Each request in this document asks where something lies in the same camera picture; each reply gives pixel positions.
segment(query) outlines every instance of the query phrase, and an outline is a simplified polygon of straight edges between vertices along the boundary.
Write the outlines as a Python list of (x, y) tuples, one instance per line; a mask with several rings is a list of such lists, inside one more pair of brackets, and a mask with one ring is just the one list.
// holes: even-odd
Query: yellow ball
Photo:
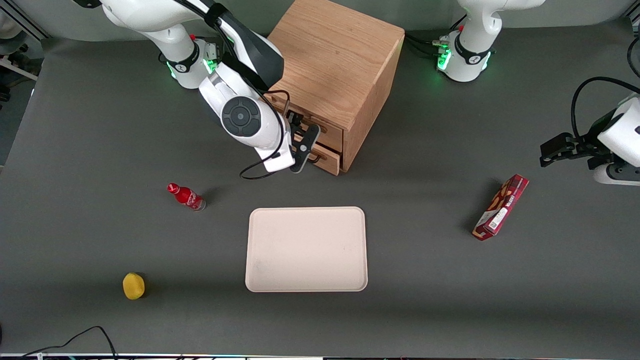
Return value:
[(137, 300), (145, 293), (145, 281), (142, 276), (130, 272), (122, 280), (124, 295), (129, 300)]

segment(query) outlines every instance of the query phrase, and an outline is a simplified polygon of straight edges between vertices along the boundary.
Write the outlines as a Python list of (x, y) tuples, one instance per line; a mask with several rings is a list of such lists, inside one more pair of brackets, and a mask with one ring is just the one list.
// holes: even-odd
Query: green indicator light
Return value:
[(169, 65), (169, 62), (166, 62), (166, 66), (169, 68), (169, 71), (171, 72), (171, 77), (175, 79), (175, 74), (173, 73), (173, 69), (171, 68), (171, 65)]
[(216, 70), (216, 66), (218, 64), (213, 60), (207, 60), (207, 59), (202, 59), (202, 62), (204, 63), (204, 66), (207, 67), (207, 71), (209, 72), (209, 75), (213, 74), (213, 71)]
[(440, 68), (440, 70), (446, 69), (449, 64), (449, 59), (451, 59), (451, 50), (447, 49), (447, 51), (440, 55), (440, 58), (438, 59), (438, 68)]
[(489, 58), (491, 57), (491, 51), (486, 55), (486, 60), (484, 61), (484, 65), (482, 65), (482, 69), (486, 69), (487, 64), (489, 64)]

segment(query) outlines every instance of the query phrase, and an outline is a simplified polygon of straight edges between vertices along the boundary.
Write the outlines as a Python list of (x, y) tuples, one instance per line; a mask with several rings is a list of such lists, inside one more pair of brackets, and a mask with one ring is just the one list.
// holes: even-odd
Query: table surface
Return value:
[[(639, 189), (594, 182), (585, 160), (538, 164), (539, 145), (569, 130), (580, 82), (637, 83), (631, 40), (628, 22), (506, 29), (469, 84), (405, 47), (349, 173), (261, 181), (238, 178), (253, 149), (171, 79), (151, 42), (57, 41), (0, 176), (2, 351), (101, 325), (121, 353), (637, 359)], [(590, 85), (579, 126), (626, 95)], [(515, 173), (529, 187), (500, 234), (476, 240)], [(207, 209), (179, 206), (172, 181)], [(364, 291), (245, 288), (249, 214), (296, 206), (364, 210)], [(147, 298), (124, 297), (127, 272), (145, 274)], [(108, 347), (97, 332), (65, 351)]]

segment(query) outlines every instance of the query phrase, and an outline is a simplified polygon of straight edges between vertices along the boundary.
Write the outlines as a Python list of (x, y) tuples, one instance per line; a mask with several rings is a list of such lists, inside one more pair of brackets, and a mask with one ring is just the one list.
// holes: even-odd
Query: red box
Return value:
[(505, 219), (511, 213), (513, 206), (518, 202), (527, 184), (529, 184), (529, 180), (518, 174), (507, 180), (500, 187), (500, 191), (495, 194), (493, 200), (491, 200), (491, 205), (489, 205), (489, 208), (484, 212), (471, 233), (481, 241), (496, 235), (502, 228)]

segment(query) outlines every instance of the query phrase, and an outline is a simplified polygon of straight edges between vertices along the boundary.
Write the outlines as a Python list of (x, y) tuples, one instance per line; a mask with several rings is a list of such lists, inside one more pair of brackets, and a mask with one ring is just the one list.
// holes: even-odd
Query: barcode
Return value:
[(491, 230), (496, 230), (498, 228), (498, 225), (500, 225), (500, 223), (502, 222), (504, 215), (507, 215), (506, 208), (502, 208), (500, 209), (500, 211), (498, 211), (493, 220), (489, 223), (489, 228)]

